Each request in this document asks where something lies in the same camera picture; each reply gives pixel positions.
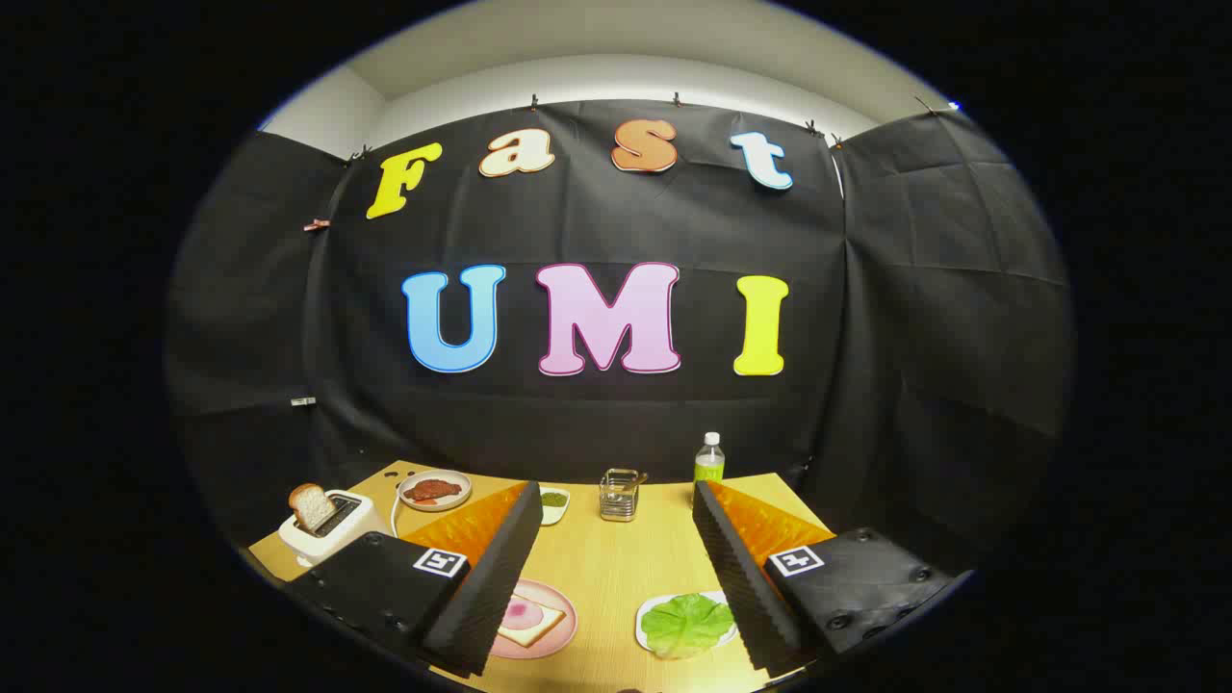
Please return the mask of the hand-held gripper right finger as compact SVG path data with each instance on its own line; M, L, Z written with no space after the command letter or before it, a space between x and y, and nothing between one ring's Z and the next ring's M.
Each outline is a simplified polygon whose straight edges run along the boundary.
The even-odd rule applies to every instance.
M774 677L867 656L963 584L885 531L827 531L712 478L692 522L752 665Z

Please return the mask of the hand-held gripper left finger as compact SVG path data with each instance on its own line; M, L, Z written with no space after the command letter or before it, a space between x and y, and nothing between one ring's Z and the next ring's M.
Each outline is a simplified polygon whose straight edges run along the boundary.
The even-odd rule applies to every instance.
M389 658L483 675L542 515L540 485L515 483L407 538L365 531L285 592Z

